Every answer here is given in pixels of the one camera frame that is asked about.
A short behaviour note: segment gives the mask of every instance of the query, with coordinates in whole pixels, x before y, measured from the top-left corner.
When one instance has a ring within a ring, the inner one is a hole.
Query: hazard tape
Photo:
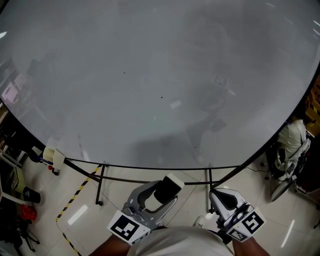
[[[314,112],[320,115],[320,111],[314,105],[310,104],[310,107],[313,109]]]
[[[91,174],[95,174],[100,167],[102,166],[102,164],[99,164],[98,167],[91,173]],[[84,188],[84,186],[88,183],[88,181],[90,181],[90,178],[87,178],[82,184],[81,186],[78,188],[78,190],[75,192],[75,194],[73,195],[73,197],[69,200],[69,202],[67,203],[67,205],[63,208],[63,210],[60,212],[60,214],[55,218],[55,222],[58,225],[58,220],[61,218],[61,216],[65,213],[65,211],[68,209],[68,207],[70,206],[70,204],[76,199],[77,195],[79,195],[80,191]],[[66,234],[62,232],[63,237],[65,238],[65,240],[67,241],[67,243],[72,247],[72,249],[75,251],[76,254],[78,254],[79,256],[82,256],[80,254],[80,252],[78,252],[76,250],[76,248],[74,247],[74,245],[69,241],[69,239],[67,238]]]

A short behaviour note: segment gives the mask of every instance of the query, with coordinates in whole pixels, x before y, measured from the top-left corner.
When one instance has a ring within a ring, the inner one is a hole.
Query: black cable
[[[269,172],[268,170],[254,170],[254,169],[251,169],[251,168],[249,168],[249,167],[246,167],[245,169],[250,169],[250,170],[252,170],[252,171],[254,171],[254,172],[263,172],[263,173],[267,173],[267,172]],[[282,170],[281,172],[284,172],[284,173],[290,173],[290,172],[292,172],[292,171],[285,171],[285,170]],[[285,180],[280,180],[280,179],[277,179],[276,177],[274,177],[273,176],[273,178],[275,179],[275,180],[277,180],[278,182],[286,182],[286,181],[288,181],[288,180],[290,180],[291,178],[287,178],[287,179],[285,179]]]
[[[251,171],[254,171],[254,172],[263,172],[263,173],[269,172],[268,170],[254,170],[254,169],[251,169],[251,168],[249,168],[249,167],[246,167],[246,168],[244,168],[244,169],[250,169]]]

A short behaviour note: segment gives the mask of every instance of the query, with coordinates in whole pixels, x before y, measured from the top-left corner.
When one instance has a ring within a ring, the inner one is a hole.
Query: red object
[[[36,209],[33,206],[21,205],[21,218],[24,220],[35,221],[37,218]]]

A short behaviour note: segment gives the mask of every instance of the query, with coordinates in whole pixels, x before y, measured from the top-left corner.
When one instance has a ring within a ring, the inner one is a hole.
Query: floor
[[[74,162],[87,172],[93,172],[94,164]],[[252,163],[249,167],[261,169]],[[40,192],[41,203],[36,204],[37,220],[30,226],[30,231],[40,240],[31,252],[26,243],[21,246],[25,256],[73,256],[72,248],[67,244],[57,227],[56,217],[72,198],[79,186],[86,179],[75,170],[65,166],[59,176],[54,176],[46,165],[27,159],[23,165],[25,182],[28,187]],[[212,171],[213,180],[225,176],[231,169]],[[168,173],[173,173],[184,182],[207,181],[207,173],[197,171],[163,171],[145,169],[127,169],[110,167],[105,174],[111,177],[154,181],[162,180]],[[242,196],[259,207],[267,219],[264,227],[254,236],[257,242],[272,256],[313,256],[320,255],[320,228],[313,226],[320,218],[320,211],[311,201],[287,191],[275,202],[270,202],[270,182],[264,180],[265,173],[245,169],[221,187],[239,191]],[[103,206],[95,205],[98,184],[88,182],[76,200],[58,221],[59,228],[66,234],[74,247],[86,256],[102,244],[111,233],[107,225],[117,209],[121,210],[131,191],[138,184],[105,180],[101,188],[100,200]],[[146,202],[149,209],[157,204],[150,199]],[[199,215],[207,218],[206,228],[217,230],[215,214],[207,214],[209,208],[208,187],[187,185],[178,194],[178,201],[162,219],[167,227],[191,226]]]

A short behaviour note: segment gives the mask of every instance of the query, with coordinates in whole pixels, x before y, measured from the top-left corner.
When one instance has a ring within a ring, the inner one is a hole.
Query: table top
[[[1,100],[66,157],[233,166],[277,132],[310,85],[320,4],[10,0],[0,35]]]

